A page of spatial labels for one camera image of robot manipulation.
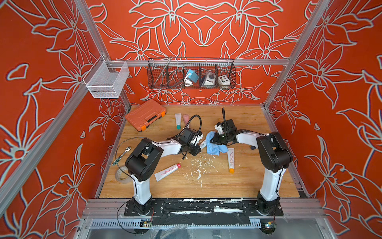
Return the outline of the blue microfiber cloth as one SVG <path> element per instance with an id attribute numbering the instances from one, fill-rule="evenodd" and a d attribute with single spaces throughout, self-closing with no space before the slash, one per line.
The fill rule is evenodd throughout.
<path id="1" fill-rule="evenodd" d="M 214 131 L 210 131 L 206 136 L 207 154 L 219 156 L 221 153 L 228 153 L 227 146 L 217 145 L 210 142 L 213 139 L 214 134 Z"/>

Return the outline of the pink translucent tube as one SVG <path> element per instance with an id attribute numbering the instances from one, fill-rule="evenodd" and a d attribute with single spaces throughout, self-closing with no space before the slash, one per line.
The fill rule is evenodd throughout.
<path id="1" fill-rule="evenodd" d="M 190 121 L 190 115 L 184 114 L 183 115 L 183 120 L 184 120 L 184 123 L 187 124 Z"/>

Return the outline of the green cap toothpaste tube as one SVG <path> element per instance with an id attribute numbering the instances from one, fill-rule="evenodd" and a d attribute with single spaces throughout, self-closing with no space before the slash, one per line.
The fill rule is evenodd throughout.
<path id="1" fill-rule="evenodd" d="M 176 113 L 175 114 L 175 120 L 176 120 L 176 127 L 177 127 L 177 129 L 181 129 L 181 118 L 182 118 L 182 114 L 181 113 Z"/>

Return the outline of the pink cap toothpaste tube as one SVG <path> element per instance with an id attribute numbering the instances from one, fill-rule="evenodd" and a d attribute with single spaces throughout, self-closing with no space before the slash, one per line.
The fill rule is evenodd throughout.
<path id="1" fill-rule="evenodd" d="M 173 172 L 177 171 L 178 169 L 180 169 L 182 166 L 180 163 L 177 163 L 177 164 L 174 164 L 158 173 L 155 174 L 155 179 L 157 182 L 161 181 L 162 179 L 164 179 L 165 177 L 169 176 L 170 174 L 172 174 Z"/>

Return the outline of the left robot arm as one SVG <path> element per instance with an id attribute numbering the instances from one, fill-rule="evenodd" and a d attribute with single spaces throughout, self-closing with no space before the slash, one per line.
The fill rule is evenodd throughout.
<path id="1" fill-rule="evenodd" d="M 125 166 L 134 185 L 132 202 L 138 214 L 147 215 L 151 210 L 150 177 L 162 157 L 178 154 L 186 157 L 188 153 L 196 156 L 202 151 L 200 147 L 203 138 L 202 119 L 199 115 L 193 115 L 190 121 L 193 119 L 199 120 L 199 129 L 194 130 L 185 126 L 180 133 L 162 142 L 143 138 L 127 158 Z"/>

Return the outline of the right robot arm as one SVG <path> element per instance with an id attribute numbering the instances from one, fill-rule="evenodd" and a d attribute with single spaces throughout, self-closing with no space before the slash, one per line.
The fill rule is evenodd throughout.
<path id="1" fill-rule="evenodd" d="M 292 162 L 292 154 L 278 132 L 258 133 L 247 129 L 237 129 L 233 120 L 227 120 L 222 110 L 223 121 L 214 127 L 216 132 L 208 140 L 213 145 L 246 144 L 257 149 L 265 168 L 263 184 L 258 192 L 255 209 L 263 216 L 276 211 L 279 206 L 280 186 L 283 175 Z"/>

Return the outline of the black cap white tube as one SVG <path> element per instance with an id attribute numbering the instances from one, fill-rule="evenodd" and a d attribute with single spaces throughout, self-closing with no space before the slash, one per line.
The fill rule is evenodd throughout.
<path id="1" fill-rule="evenodd" d="M 207 146 L 207 140 L 205 139 L 203 142 L 199 144 L 200 149 L 204 149 Z"/>

